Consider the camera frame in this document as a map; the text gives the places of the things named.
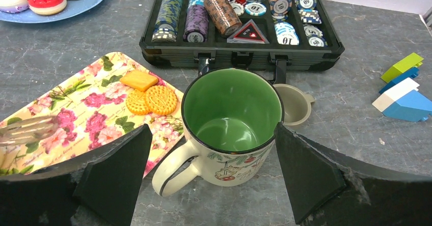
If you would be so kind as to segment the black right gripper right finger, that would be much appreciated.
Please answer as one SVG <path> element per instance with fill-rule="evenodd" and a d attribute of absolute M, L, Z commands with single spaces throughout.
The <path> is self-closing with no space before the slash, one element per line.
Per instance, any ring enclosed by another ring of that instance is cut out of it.
<path fill-rule="evenodd" d="M 431 225 L 431 177 L 378 167 L 281 123 L 276 148 L 298 225 Z"/>

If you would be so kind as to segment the silver serving tongs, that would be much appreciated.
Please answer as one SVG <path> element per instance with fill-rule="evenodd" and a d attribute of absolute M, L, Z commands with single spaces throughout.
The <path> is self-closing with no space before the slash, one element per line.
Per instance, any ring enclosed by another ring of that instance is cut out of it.
<path fill-rule="evenodd" d="M 1 128 L 1 147 L 33 143 L 52 136 L 59 127 L 57 116 L 21 120 Z"/>

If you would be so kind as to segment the red glazed donut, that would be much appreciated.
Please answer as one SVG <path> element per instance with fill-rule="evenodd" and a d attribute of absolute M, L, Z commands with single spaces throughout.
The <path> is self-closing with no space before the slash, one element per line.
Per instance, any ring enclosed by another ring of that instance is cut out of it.
<path fill-rule="evenodd" d="M 28 4 L 38 15 L 54 15 L 66 8 L 67 0 L 28 0 Z"/>

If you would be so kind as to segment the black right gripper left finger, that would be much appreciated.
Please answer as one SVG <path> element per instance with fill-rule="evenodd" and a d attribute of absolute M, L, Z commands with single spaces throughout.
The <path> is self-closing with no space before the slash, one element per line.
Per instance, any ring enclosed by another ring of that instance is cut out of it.
<path fill-rule="evenodd" d="M 1 177 L 1 225 L 81 225 L 77 213 L 88 211 L 130 225 L 151 142 L 145 124 L 67 161 Z"/>

